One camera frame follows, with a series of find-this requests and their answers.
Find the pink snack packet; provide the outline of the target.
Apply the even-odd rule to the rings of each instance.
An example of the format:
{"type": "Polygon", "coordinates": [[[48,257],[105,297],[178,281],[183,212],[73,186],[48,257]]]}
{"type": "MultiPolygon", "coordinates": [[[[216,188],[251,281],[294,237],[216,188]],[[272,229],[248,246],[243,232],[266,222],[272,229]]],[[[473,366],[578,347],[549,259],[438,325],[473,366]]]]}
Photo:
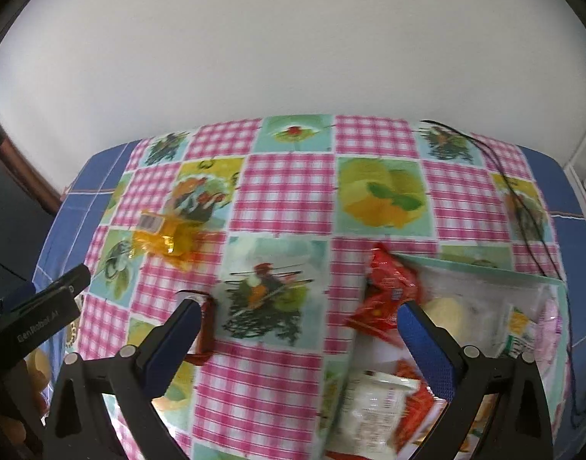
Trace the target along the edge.
{"type": "Polygon", "coordinates": [[[544,302],[536,325],[534,356],[541,375],[548,372],[562,335],[562,317],[553,298],[544,302]]]}

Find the clear white bun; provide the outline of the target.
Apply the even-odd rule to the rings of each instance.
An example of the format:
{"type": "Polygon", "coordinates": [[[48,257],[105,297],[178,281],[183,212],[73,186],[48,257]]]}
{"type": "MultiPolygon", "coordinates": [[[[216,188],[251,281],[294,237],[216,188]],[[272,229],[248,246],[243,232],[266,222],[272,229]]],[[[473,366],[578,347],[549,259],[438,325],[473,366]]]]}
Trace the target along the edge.
{"type": "Polygon", "coordinates": [[[421,274],[421,304],[438,327],[446,329],[461,346],[474,345],[493,355],[502,309],[506,301],[495,287],[469,276],[429,271],[421,274]]]}

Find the pink plaid fruit tablecloth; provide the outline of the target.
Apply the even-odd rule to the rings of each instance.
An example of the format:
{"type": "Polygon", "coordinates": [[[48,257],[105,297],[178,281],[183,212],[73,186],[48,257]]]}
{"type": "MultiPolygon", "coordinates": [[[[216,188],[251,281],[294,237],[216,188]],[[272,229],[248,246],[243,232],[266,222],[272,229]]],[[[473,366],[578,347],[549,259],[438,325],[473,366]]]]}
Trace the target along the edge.
{"type": "Polygon", "coordinates": [[[215,123],[140,140],[96,227],[84,263],[93,274],[66,347],[111,355],[173,309],[180,289],[233,282],[250,290],[269,264],[291,287],[259,315],[220,332],[226,352],[205,370],[185,365],[160,404],[177,432],[265,458],[309,455],[308,442],[226,431],[194,391],[234,396],[255,372],[237,351],[303,356],[304,379],[331,398],[352,349],[345,319],[360,299],[369,247],[557,275],[560,252],[529,164],[514,145],[432,125],[345,115],[293,115],[215,123]],[[134,255],[143,211],[200,222],[199,261],[182,271],[134,255]]]}

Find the white red snack packet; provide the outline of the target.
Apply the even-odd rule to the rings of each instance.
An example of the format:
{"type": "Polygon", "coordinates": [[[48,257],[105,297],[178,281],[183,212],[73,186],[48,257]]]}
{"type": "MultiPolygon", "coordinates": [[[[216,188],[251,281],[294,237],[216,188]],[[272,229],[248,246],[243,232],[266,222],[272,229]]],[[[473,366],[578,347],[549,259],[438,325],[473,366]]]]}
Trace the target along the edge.
{"type": "Polygon", "coordinates": [[[394,459],[397,454],[392,436],[407,398],[419,388],[417,379],[352,371],[326,450],[366,459],[394,459]]]}

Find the orange yellow snack packet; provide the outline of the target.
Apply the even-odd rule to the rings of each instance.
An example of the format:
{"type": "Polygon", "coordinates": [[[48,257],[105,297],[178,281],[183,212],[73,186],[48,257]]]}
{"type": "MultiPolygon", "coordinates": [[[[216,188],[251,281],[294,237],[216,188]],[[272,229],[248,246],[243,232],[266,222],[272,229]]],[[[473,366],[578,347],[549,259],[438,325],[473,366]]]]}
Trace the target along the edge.
{"type": "Polygon", "coordinates": [[[143,211],[133,230],[131,250],[134,255],[153,255],[179,270],[190,271],[200,259],[207,236],[200,222],[143,211]]]}

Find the yellow cake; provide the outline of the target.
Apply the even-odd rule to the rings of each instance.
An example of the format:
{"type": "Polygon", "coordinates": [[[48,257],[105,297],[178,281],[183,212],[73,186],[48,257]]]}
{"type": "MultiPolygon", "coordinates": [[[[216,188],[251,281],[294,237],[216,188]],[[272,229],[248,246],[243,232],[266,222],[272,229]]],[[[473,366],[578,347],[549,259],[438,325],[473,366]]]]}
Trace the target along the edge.
{"type": "Polygon", "coordinates": [[[46,353],[36,348],[26,357],[26,364],[33,387],[36,391],[43,391],[52,378],[51,364],[46,353]]]}

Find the orange white cracker packet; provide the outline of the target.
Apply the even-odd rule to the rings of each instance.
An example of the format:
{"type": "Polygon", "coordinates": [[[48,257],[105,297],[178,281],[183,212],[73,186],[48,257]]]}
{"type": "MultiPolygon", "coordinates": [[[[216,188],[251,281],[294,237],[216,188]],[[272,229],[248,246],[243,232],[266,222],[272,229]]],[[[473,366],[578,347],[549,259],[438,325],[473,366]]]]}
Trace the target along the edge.
{"type": "Polygon", "coordinates": [[[182,290],[176,293],[176,305],[190,299],[201,308],[202,320],[198,335],[189,349],[185,360],[193,366],[203,366],[213,356],[215,350],[215,316],[217,302],[208,293],[196,290],[182,290]]]}

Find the green white biscuit packet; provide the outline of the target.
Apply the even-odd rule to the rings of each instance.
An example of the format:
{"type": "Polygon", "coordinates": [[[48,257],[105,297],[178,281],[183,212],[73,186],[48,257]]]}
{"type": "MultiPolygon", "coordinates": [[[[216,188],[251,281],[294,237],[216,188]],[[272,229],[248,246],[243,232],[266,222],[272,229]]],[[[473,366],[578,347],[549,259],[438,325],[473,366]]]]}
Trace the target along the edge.
{"type": "Polygon", "coordinates": [[[502,309],[494,339],[497,356],[516,358],[524,352],[534,352],[537,324],[511,303],[502,309]]]}

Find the brown wooden frame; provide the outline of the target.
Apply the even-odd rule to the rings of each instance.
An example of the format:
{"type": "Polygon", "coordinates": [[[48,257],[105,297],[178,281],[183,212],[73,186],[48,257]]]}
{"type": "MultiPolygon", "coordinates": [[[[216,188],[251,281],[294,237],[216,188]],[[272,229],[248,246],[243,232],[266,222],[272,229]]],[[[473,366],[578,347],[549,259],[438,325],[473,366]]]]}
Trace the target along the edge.
{"type": "Polygon", "coordinates": [[[23,154],[6,135],[0,125],[0,162],[20,185],[20,188],[41,205],[49,214],[55,216],[61,207],[61,194],[58,193],[28,162],[23,154]]]}

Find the red gold patterned snack packet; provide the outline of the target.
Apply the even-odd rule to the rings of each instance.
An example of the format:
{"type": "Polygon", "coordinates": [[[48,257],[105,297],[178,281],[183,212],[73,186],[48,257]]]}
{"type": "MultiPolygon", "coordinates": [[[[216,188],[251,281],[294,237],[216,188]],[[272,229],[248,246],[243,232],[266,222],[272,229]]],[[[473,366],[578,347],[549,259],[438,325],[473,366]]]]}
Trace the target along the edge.
{"type": "Polygon", "coordinates": [[[419,389],[406,398],[403,415],[392,437],[396,452],[400,453],[421,427],[427,414],[433,408],[435,399],[422,375],[407,360],[397,361],[395,375],[417,380],[419,383],[419,389]]]}

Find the red nice snack packet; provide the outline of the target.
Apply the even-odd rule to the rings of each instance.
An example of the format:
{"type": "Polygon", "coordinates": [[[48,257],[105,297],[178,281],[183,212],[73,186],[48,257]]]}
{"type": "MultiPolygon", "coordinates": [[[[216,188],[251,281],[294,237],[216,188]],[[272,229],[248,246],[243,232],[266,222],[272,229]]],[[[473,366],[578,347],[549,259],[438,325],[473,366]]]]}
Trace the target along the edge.
{"type": "Polygon", "coordinates": [[[384,244],[376,243],[371,251],[364,294],[363,302],[344,324],[361,334],[402,347],[398,309],[407,301],[424,302],[417,272],[401,263],[384,244]]]}

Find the blue quilted bed cover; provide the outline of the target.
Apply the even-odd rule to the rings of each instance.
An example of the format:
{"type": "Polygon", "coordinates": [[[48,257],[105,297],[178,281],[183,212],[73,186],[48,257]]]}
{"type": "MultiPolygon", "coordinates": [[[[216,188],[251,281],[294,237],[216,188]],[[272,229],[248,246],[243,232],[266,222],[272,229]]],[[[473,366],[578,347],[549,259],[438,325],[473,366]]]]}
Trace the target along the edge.
{"type": "Polygon", "coordinates": [[[43,290],[84,262],[96,227],[139,141],[93,155],[71,184],[46,236],[33,275],[43,290]]]}

